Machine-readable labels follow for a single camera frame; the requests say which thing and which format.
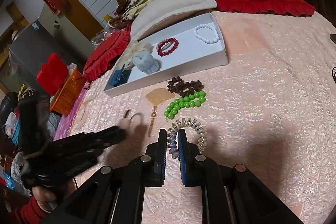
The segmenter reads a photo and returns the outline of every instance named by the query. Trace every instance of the person's hand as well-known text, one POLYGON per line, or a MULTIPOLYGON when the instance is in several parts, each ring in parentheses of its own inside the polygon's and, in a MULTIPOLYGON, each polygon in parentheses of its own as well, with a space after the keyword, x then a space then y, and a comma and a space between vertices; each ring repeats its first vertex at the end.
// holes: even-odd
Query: person's hand
MULTIPOLYGON (((76 184, 74 180, 69 180, 62 187, 64 189, 64 197, 63 200, 70 196, 76 190, 76 184)), ((56 203, 56 195, 49 191, 46 188, 41 186, 35 186, 32 189, 32 193, 34 198, 36 199, 38 205, 46 212, 51 212, 53 209, 57 207, 56 203)))

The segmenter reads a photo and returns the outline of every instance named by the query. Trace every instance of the orange basket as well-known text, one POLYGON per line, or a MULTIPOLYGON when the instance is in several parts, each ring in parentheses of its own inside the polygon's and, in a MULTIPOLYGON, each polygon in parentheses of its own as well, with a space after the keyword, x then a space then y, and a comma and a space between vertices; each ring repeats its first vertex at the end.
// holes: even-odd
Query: orange basket
POLYGON ((85 77, 75 68, 73 73, 66 79, 63 87, 59 88, 55 94, 49 111, 54 110, 63 115, 68 115, 85 83, 85 77))

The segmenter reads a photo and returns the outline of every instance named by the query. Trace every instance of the bed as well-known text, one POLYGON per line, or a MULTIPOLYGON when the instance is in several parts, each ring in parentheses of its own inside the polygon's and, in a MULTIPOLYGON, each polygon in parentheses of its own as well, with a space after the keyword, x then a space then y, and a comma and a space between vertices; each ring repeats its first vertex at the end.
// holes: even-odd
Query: bed
MULTIPOLYGON (((336 84, 331 75, 336 29, 315 12, 312 17, 212 12, 223 33, 229 64, 186 75, 200 80, 207 101, 182 109, 207 129, 205 155, 218 164, 246 165, 305 224, 323 223, 336 204, 336 84)), ((114 124, 127 109, 140 112, 133 135, 105 150, 100 163, 79 175, 83 184, 98 168, 126 165, 168 129, 164 109, 145 95, 162 82, 114 98, 103 89, 111 71, 92 83, 83 96, 68 134, 99 131, 114 124)), ((197 143, 194 131, 186 131, 197 143)), ((142 223, 202 223, 201 191, 182 186, 179 161, 167 154, 162 188, 145 191, 142 223)))

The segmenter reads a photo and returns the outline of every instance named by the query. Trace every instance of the red bag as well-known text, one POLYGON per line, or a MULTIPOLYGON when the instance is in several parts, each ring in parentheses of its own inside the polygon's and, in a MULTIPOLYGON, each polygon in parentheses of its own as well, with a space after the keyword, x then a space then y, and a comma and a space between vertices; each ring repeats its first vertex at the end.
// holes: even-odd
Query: red bag
POLYGON ((67 75, 68 68, 57 54, 53 53, 48 57, 48 63, 42 65, 42 70, 38 72, 36 80, 50 96, 53 96, 67 75))

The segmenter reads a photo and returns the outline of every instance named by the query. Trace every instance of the brown wooden panel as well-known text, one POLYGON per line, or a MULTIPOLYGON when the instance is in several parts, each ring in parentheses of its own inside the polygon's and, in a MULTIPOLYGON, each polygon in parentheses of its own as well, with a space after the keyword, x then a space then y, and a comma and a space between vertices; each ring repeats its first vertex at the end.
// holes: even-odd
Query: brown wooden panel
POLYGON ((68 0, 64 15, 88 40, 103 29, 79 0, 68 0))

